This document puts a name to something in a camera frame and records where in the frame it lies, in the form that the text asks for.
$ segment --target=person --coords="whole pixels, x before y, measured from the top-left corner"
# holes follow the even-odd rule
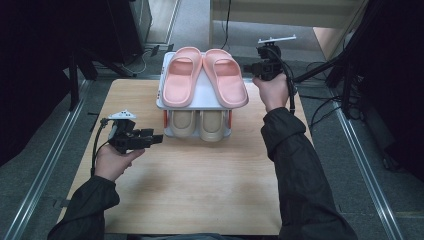
[[[253,83],[259,88],[267,112],[261,134],[278,180],[282,219],[278,237],[357,239],[335,208],[320,160],[304,135],[305,125],[285,108],[289,98],[286,76],[279,74],[271,81],[253,78]],[[136,150],[121,155],[110,145],[103,146],[95,175],[74,193],[65,216],[48,239],[103,239],[104,210],[119,203],[114,181],[143,153]],[[209,237],[220,239],[220,235]]]

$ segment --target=pink slide sandal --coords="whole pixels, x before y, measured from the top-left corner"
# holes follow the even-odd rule
[[[239,108],[249,102],[240,66],[229,53],[221,49],[210,49],[203,57],[203,68],[222,106]]]
[[[193,100],[193,92],[202,68],[202,55],[195,47],[179,49],[168,65],[162,101],[168,107],[185,107]]]

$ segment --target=tabletop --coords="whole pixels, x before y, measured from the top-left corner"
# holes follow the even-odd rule
[[[156,105],[157,80],[115,80],[100,118],[127,109],[135,128],[164,133]],[[105,212],[107,233],[278,235],[281,218],[277,179],[260,134],[265,107],[253,83],[249,103],[232,110],[231,135],[219,142],[164,136],[116,181],[121,202]],[[298,95],[295,115],[305,124]],[[109,124],[99,143],[107,140]],[[94,137],[90,138],[68,199],[90,178]]]

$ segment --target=hand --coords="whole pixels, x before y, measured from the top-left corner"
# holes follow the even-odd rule
[[[131,167],[132,161],[140,157],[144,152],[144,149],[140,149],[121,154],[111,145],[105,145],[97,153],[94,175],[114,182],[124,173],[125,169]]]
[[[254,77],[252,81],[259,88],[259,96],[265,104],[265,110],[267,112],[286,106],[289,98],[286,75],[282,73],[278,74],[271,81],[263,81]]]

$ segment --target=black sleeve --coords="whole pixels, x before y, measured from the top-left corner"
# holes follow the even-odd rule
[[[261,129],[278,179],[281,239],[357,239],[336,211],[333,195],[305,125],[286,108],[264,117]]]
[[[48,239],[103,239],[104,210],[119,203],[115,186],[107,179],[91,177],[75,191],[65,216],[50,230]]]

